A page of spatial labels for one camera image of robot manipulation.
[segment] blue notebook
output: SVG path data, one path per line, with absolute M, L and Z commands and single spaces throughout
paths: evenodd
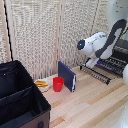
M 71 91 L 75 90 L 76 74 L 61 61 L 58 62 L 58 77 L 64 79 L 64 85 Z

